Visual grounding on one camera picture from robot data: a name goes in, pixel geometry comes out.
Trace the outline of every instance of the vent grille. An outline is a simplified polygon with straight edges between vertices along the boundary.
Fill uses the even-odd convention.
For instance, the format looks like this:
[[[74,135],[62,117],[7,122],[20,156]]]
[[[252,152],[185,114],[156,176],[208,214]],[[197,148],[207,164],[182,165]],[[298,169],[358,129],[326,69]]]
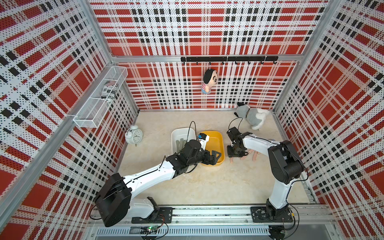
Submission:
[[[97,236],[140,236],[137,231],[131,231],[137,227],[102,227],[99,228]],[[166,227],[157,230],[149,236],[164,235]],[[167,236],[233,236],[233,235],[270,235],[267,225],[244,225],[244,226],[169,226]]]

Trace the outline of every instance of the white alarm clock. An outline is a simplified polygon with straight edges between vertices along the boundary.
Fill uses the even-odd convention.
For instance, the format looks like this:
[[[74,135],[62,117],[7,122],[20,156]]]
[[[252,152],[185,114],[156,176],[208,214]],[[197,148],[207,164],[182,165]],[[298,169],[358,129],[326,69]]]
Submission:
[[[143,138],[143,132],[137,125],[132,125],[125,133],[125,141],[130,144],[138,144]]]

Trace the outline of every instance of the yellow plastic tray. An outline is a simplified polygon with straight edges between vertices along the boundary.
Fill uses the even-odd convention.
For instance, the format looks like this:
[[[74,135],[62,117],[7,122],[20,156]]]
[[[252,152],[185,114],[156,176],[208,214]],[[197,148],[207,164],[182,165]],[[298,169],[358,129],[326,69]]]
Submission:
[[[212,154],[212,150],[220,152],[221,157],[217,160],[216,165],[206,165],[203,163],[201,164],[207,167],[220,166],[225,159],[223,136],[218,131],[204,131],[202,133],[207,134],[209,136],[209,141],[207,142],[205,149],[210,151],[211,154]]]

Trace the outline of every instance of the plaid pattern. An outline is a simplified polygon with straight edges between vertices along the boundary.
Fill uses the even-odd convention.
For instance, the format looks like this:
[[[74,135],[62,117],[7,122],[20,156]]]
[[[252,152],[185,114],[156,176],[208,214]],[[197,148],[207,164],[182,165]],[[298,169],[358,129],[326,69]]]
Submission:
[[[121,90],[117,97],[100,127],[71,131],[0,239],[83,237],[93,199],[114,173],[125,144],[124,133],[135,117]]]
[[[3,197],[107,61],[77,0],[1,1],[0,18]],[[90,199],[121,154],[129,109],[120,97],[102,127],[74,128],[0,239],[81,238]]]
[[[238,102],[272,109],[296,62],[277,64],[122,63],[127,83],[139,109],[236,108]],[[210,94],[201,92],[202,76],[217,70],[218,82]]]
[[[347,239],[384,237],[383,1],[343,1],[278,109]]]
[[[90,0],[115,56],[300,54],[321,1]]]

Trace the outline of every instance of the cartoon plush doll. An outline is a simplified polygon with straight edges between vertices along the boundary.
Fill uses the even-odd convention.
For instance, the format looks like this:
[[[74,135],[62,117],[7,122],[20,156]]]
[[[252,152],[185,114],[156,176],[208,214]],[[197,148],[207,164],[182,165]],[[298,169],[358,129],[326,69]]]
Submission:
[[[237,106],[234,114],[237,117],[245,118],[253,130],[258,130],[264,124],[265,118],[269,113],[268,110],[261,108],[250,108],[244,103],[237,103]]]
[[[201,91],[204,94],[211,93],[210,88],[216,85],[217,82],[217,71],[213,69],[208,69],[204,73],[203,83],[201,84]]]

